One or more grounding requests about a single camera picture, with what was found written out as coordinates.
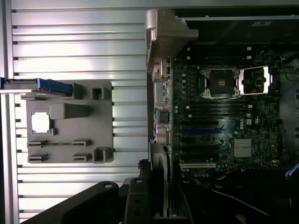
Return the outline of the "white expansion slot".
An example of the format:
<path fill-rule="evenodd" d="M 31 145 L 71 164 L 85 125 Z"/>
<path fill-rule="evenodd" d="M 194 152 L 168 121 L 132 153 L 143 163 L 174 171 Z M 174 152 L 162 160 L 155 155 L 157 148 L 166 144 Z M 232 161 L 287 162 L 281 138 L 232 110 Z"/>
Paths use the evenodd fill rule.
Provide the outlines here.
<path fill-rule="evenodd" d="M 215 163 L 179 163 L 181 168 L 216 168 Z"/>

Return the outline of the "blue expansion slot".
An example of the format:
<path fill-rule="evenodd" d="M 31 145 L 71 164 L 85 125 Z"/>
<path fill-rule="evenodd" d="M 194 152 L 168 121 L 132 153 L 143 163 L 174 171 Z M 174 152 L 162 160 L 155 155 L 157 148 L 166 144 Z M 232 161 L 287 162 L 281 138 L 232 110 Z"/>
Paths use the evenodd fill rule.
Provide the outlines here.
<path fill-rule="evenodd" d="M 181 135 L 213 135 L 222 133 L 223 129 L 207 129 L 207 128 L 198 128 L 198 129 L 182 129 L 180 130 Z"/>

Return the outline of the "silver chipset heatsink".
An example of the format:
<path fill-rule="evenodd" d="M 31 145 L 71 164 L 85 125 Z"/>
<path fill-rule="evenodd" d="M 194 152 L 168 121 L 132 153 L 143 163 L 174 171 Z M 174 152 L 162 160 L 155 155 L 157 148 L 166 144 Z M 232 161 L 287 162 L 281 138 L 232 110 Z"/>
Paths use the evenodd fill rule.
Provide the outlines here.
<path fill-rule="evenodd" d="M 233 143 L 234 157 L 247 158 L 252 156 L 252 140 L 251 139 L 235 139 Z"/>

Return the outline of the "grey plastic parts rack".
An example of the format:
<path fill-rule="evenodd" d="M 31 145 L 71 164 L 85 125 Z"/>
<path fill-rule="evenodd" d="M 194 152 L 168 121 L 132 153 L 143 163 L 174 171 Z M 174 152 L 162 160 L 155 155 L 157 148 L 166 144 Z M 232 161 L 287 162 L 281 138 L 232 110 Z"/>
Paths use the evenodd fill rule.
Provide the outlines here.
<path fill-rule="evenodd" d="M 112 84 L 70 80 L 73 94 L 22 95 L 26 101 L 29 163 L 109 163 L 114 159 Z M 46 112 L 47 133 L 32 131 L 31 116 Z"/>

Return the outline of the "green motherboard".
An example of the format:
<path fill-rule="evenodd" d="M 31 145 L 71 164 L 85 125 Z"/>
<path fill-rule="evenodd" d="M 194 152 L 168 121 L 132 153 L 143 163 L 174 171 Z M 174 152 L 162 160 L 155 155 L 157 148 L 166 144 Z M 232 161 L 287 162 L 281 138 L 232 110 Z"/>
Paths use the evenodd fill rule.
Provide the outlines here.
<path fill-rule="evenodd" d="M 186 47 L 172 64 L 171 143 L 174 165 L 183 177 L 208 181 L 239 171 L 276 170 L 279 157 L 278 61 L 275 51 L 255 47 Z M 268 94 L 210 100 L 204 91 L 205 68 L 242 70 L 268 66 Z M 213 135 L 181 135 L 182 129 L 223 129 Z M 234 157 L 235 139 L 252 140 L 252 156 Z M 181 168 L 179 163 L 215 163 L 216 168 Z"/>

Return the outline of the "CPU socket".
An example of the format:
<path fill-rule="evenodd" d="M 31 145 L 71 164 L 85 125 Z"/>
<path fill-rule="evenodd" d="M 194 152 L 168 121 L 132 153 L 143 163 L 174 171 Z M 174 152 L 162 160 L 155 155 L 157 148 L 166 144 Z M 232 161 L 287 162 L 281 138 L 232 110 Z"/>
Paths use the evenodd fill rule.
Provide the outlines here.
<path fill-rule="evenodd" d="M 201 97 L 210 100 L 239 97 L 239 70 L 236 68 L 205 68 L 200 73 L 204 76 L 204 91 Z"/>

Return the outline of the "silver CPU chip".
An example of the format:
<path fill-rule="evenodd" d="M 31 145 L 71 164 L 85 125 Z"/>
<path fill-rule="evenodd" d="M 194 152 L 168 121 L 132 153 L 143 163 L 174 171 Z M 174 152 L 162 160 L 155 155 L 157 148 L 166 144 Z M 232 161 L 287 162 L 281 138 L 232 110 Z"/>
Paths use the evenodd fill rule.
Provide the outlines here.
<path fill-rule="evenodd" d="M 32 131 L 47 133 L 50 130 L 50 117 L 46 112 L 35 112 L 31 116 Z"/>

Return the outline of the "metal socket cover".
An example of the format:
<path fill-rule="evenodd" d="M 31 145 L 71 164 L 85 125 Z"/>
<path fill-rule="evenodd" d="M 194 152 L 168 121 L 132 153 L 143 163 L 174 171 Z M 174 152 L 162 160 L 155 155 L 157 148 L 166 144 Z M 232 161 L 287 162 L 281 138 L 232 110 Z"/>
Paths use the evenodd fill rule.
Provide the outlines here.
<path fill-rule="evenodd" d="M 246 68 L 239 71 L 238 89 L 240 95 L 268 94 L 272 75 L 268 66 Z"/>

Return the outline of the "hard disk with blue caddy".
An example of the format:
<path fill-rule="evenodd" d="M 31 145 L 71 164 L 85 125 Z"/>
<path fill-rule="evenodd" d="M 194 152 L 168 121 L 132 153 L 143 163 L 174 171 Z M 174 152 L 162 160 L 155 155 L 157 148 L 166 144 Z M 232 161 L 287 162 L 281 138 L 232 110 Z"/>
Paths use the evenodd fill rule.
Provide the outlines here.
<path fill-rule="evenodd" d="M 0 77 L 0 94 L 37 94 L 70 97 L 73 86 L 52 79 L 8 79 Z"/>

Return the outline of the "open grey PC case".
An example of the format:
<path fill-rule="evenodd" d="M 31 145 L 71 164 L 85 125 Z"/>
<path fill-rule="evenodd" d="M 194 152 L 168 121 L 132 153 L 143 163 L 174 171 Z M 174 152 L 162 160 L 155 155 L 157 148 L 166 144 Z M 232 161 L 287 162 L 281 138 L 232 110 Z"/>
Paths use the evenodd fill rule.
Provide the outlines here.
<path fill-rule="evenodd" d="M 299 224 L 299 8 L 152 9 L 146 18 L 147 73 L 153 85 L 153 135 L 171 168 L 171 214 L 154 215 L 148 180 L 150 224 L 191 224 L 179 189 L 184 179 L 257 188 L 292 198 L 292 224 Z M 186 47 L 255 47 L 276 52 L 278 61 L 279 157 L 276 170 L 234 171 L 224 179 L 183 177 L 173 163 L 171 97 L 173 59 Z"/>

